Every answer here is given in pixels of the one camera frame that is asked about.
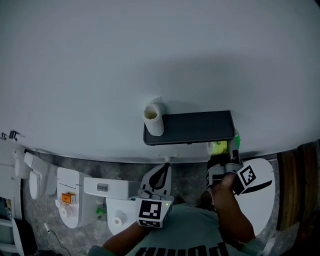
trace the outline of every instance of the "gray floor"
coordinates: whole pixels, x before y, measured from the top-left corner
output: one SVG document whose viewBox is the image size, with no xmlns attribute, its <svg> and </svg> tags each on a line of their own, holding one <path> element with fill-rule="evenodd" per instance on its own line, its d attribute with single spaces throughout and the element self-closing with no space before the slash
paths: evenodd
<svg viewBox="0 0 320 256">
<path fill-rule="evenodd" d="M 141 181 L 144 174 L 154 166 L 73 159 L 42 153 L 35 153 L 35 155 L 57 166 L 74 169 L 95 178 Z M 281 234 L 276 231 L 279 212 L 279 167 L 276 157 L 276 154 L 266 157 L 274 170 L 276 195 L 270 220 L 258 237 L 265 243 L 270 238 L 278 237 L 279 239 L 275 242 L 277 249 L 274 252 L 278 255 L 283 248 L 293 243 L 295 231 L 289 230 L 281 239 Z M 206 166 L 206 163 L 173 165 L 171 194 L 182 197 L 190 205 L 196 205 L 205 189 Z M 52 233 L 47 233 L 44 222 L 56 233 L 61 245 L 66 247 L 71 255 L 86 255 L 92 245 L 102 245 L 112 236 L 105 216 L 86 226 L 70 229 L 63 224 L 59 216 L 54 196 L 33 200 L 29 193 L 28 181 L 24 183 L 23 190 L 24 215 L 33 228 L 39 250 L 54 250 L 56 253 L 68 255 L 66 250 L 60 247 L 57 238 Z"/>
</svg>

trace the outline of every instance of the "white fixture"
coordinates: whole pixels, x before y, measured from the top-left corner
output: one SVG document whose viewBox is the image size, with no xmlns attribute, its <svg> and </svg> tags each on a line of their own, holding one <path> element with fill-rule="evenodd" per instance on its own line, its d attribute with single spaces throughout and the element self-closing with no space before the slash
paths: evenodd
<svg viewBox="0 0 320 256">
<path fill-rule="evenodd" d="M 58 168 L 56 206 L 63 223 L 71 228 L 81 227 L 97 219 L 96 210 L 100 206 L 99 197 L 84 191 L 84 178 L 88 174 L 72 169 Z M 63 202 L 64 195 L 75 196 L 75 203 Z"/>
<path fill-rule="evenodd" d="M 31 169 L 24 162 L 25 153 L 19 149 L 14 149 L 11 154 L 14 159 L 14 175 L 19 179 L 28 179 Z"/>
<path fill-rule="evenodd" d="M 109 178 L 84 178 L 84 192 L 90 195 L 127 200 L 138 196 L 141 182 Z"/>
<path fill-rule="evenodd" d="M 29 175 L 31 197 L 39 199 L 44 194 L 54 195 L 57 190 L 58 166 L 28 152 L 24 155 L 24 162 L 32 169 Z"/>
</svg>

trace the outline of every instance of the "toilet lid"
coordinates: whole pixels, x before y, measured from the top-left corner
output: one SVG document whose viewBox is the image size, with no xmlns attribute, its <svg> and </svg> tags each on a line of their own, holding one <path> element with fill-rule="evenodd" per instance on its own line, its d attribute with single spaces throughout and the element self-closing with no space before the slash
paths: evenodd
<svg viewBox="0 0 320 256">
<path fill-rule="evenodd" d="M 29 188 L 30 188 L 31 197 L 33 199 L 37 199 L 38 194 L 39 194 L 39 188 L 40 188 L 40 176 L 39 176 L 39 174 L 35 173 L 34 171 L 30 172 Z"/>
</svg>

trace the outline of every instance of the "person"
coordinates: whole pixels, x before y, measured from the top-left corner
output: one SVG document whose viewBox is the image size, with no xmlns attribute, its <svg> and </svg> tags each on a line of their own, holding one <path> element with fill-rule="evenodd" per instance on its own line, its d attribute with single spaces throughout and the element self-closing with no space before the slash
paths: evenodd
<svg viewBox="0 0 320 256">
<path fill-rule="evenodd" d="M 260 255 L 264 245 L 255 237 L 232 190 L 235 176 L 226 175 L 211 188 L 210 197 L 201 197 L 197 207 L 174 205 L 162 228 L 135 222 L 103 247 L 92 246 L 88 256 Z"/>
</svg>

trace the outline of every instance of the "hand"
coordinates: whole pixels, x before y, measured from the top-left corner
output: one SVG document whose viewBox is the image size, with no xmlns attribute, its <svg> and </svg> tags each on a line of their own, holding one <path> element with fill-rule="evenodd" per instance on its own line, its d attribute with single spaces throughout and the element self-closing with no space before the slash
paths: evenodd
<svg viewBox="0 0 320 256">
<path fill-rule="evenodd" d="M 232 172 L 225 175 L 225 177 L 223 178 L 223 180 L 221 180 L 221 182 L 211 187 L 212 194 L 220 190 L 232 190 L 232 185 L 234 183 L 236 176 L 237 175 Z"/>
</svg>

